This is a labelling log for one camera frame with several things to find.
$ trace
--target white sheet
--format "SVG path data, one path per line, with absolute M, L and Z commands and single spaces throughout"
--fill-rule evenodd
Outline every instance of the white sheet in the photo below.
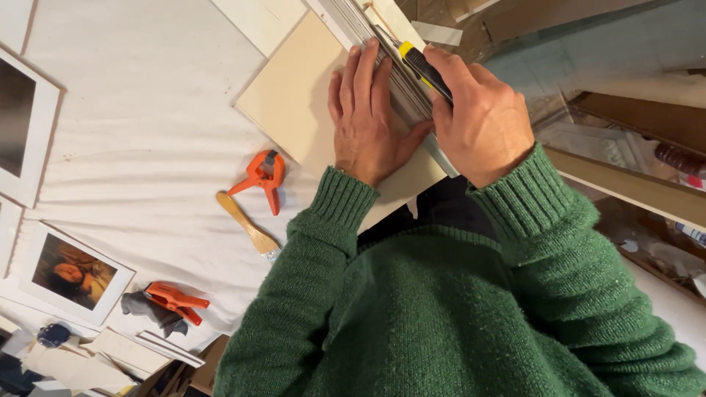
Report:
M 270 267 L 214 195 L 243 177 L 258 151 L 274 147 L 231 108 L 263 55 L 208 0 L 64 0 L 39 1 L 25 56 L 67 93 L 11 275 L 44 219 L 135 270 L 129 290 L 167 280 L 205 292 L 211 305 L 201 311 L 203 324 L 173 343 L 203 348 L 232 333 Z M 316 192 L 313 177 L 287 165 L 278 216 L 261 190 L 235 196 L 280 243 Z M 38 325 L 49 320 L 0 304 Z M 105 324 L 127 335 L 159 333 L 119 306 Z

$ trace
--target hand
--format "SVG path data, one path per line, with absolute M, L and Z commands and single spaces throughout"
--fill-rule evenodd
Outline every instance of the hand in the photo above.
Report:
M 436 92 L 433 119 L 439 147 L 478 189 L 509 174 L 534 146 L 525 97 L 478 64 L 431 45 L 426 60 L 453 95 L 453 108 Z
M 336 125 L 336 168 L 373 188 L 395 173 L 419 147 L 432 122 L 417 124 L 407 136 L 390 130 L 392 59 L 375 69 L 378 40 L 353 47 L 343 75 L 335 71 L 328 88 L 328 110 Z

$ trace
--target black pants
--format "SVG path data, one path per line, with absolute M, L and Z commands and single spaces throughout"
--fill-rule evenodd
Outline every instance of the black pants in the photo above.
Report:
M 414 227 L 443 225 L 473 232 L 496 240 L 490 219 L 472 198 L 466 196 L 468 179 L 446 177 L 417 196 L 417 219 L 407 208 L 399 207 L 377 225 L 358 236 L 358 247 Z

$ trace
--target knit sweater cuff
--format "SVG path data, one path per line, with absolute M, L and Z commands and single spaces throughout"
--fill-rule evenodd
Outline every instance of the knit sweater cuff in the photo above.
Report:
M 309 210 L 321 220 L 358 230 L 379 196 L 369 185 L 329 166 Z
M 548 230 L 575 200 L 539 143 L 510 174 L 470 195 L 495 220 L 498 232 L 514 240 Z

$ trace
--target green sweater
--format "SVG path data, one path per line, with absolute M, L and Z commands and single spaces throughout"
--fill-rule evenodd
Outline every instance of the green sweater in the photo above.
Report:
M 542 147 L 470 192 L 500 244 L 422 227 L 357 252 L 377 191 L 329 168 L 218 367 L 231 396 L 688 396 L 706 375 L 651 314 Z

